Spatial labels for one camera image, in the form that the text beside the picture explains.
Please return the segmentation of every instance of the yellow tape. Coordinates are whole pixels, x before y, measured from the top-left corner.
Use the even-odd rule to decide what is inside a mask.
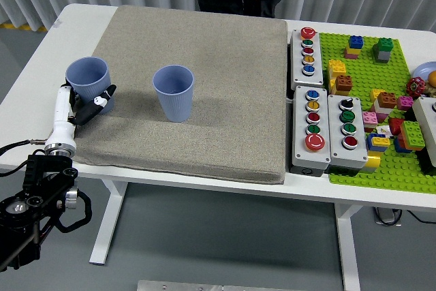
[[[30,26],[28,24],[21,25],[20,27],[15,27],[12,23],[3,23],[3,24],[0,24],[0,28],[32,31],[32,29],[30,28]],[[47,32],[47,29],[45,27],[40,27],[36,31],[37,32]]]

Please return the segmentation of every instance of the pink lego brick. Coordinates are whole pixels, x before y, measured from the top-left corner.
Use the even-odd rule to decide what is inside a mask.
[[[414,104],[414,99],[408,95],[400,95],[396,100],[396,107],[399,110],[408,110]]]
[[[353,54],[349,54],[349,53],[347,53],[347,49],[345,49],[345,50],[343,51],[343,56],[344,56],[346,59],[357,59],[357,58],[359,58],[359,55],[353,55]]]
[[[376,113],[377,115],[377,121],[379,123],[382,123],[386,118],[388,118],[389,114],[381,114],[381,113]]]
[[[362,112],[363,125],[377,125],[377,114],[375,112]]]

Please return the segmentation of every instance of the red toy ball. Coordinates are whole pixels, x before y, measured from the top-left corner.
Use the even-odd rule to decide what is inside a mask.
[[[411,78],[406,85],[407,94],[416,99],[422,95],[425,89],[425,81],[419,76],[416,78]]]

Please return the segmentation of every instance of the black cable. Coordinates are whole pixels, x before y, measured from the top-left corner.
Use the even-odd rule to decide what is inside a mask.
[[[32,153],[32,155],[36,155],[37,153],[43,153],[43,154],[45,154],[44,150],[42,150],[42,149],[36,149],[36,150]]]
[[[436,221],[423,221],[422,219],[420,219],[418,216],[416,216],[415,214],[413,214],[411,211],[408,211],[410,213],[410,215],[412,215],[413,217],[415,217],[420,223],[423,224],[436,224]]]
[[[6,151],[11,150],[12,148],[19,147],[19,146],[25,146],[26,144],[29,144],[30,140],[24,140],[20,142],[15,142],[8,144],[7,146],[0,148],[0,156],[2,156]]]
[[[380,223],[382,223],[382,224],[385,225],[385,226],[393,226],[393,225],[396,225],[396,223],[399,222],[401,216],[403,215],[403,211],[400,210],[400,211],[399,211],[400,213],[399,213],[398,217],[397,217],[394,221],[386,222],[386,221],[384,221],[384,220],[382,220],[382,219],[380,218],[379,211],[377,210],[376,207],[373,207],[373,211],[374,211],[374,215],[378,218],[378,220],[380,221]]]
[[[27,160],[25,160],[23,163],[21,163],[19,165],[19,167],[15,168],[13,170],[10,170],[9,172],[0,173],[0,177],[8,177],[8,176],[14,174],[15,172],[18,172],[22,167],[26,166],[26,164],[27,164]]]

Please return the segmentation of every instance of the cup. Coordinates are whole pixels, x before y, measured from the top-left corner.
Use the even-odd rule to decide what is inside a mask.
[[[65,78],[87,104],[110,86],[108,64],[99,57],[84,57],[68,66]],[[114,108],[112,96],[100,114]]]
[[[153,76],[153,87],[166,118],[171,122],[183,122],[191,116],[193,73],[185,66],[169,65]]]

